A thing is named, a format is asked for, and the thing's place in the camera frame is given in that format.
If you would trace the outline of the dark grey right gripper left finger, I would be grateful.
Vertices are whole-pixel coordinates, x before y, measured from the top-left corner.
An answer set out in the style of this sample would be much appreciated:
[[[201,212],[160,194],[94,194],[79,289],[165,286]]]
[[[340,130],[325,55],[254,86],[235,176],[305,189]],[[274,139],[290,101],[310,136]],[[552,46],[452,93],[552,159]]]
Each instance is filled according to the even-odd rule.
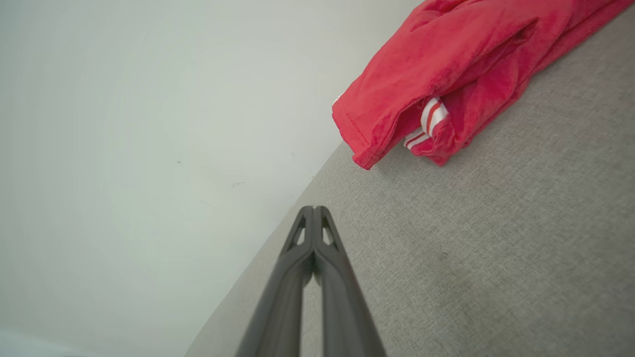
[[[237,357],[298,357],[303,291],[313,270],[312,221],[315,209],[298,212],[257,303]]]

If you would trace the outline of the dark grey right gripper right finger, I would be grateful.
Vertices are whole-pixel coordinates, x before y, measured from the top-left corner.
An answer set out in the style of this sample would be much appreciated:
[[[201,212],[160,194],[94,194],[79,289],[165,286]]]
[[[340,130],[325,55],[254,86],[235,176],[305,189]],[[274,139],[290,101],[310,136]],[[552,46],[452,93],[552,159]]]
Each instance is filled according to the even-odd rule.
[[[315,262],[322,288],[323,355],[385,357],[354,269],[326,206],[315,207]]]

